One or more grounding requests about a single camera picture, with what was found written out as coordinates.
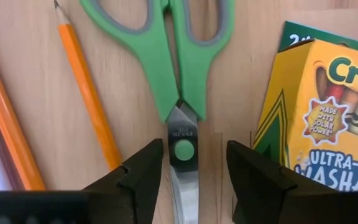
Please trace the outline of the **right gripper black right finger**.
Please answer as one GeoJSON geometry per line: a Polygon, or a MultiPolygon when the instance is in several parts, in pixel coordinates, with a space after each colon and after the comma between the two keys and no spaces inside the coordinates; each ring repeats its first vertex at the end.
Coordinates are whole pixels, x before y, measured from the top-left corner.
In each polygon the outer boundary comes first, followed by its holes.
{"type": "Polygon", "coordinates": [[[340,194],[230,140],[227,166],[244,223],[339,223],[340,194]]]}

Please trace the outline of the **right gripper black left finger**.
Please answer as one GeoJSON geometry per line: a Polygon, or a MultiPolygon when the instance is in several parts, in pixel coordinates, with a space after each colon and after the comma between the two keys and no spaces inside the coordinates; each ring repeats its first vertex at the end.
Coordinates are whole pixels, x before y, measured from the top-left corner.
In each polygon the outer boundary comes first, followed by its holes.
{"type": "Polygon", "coordinates": [[[149,224],[160,187],[163,141],[154,139],[96,182],[89,193],[91,223],[149,224]]]}

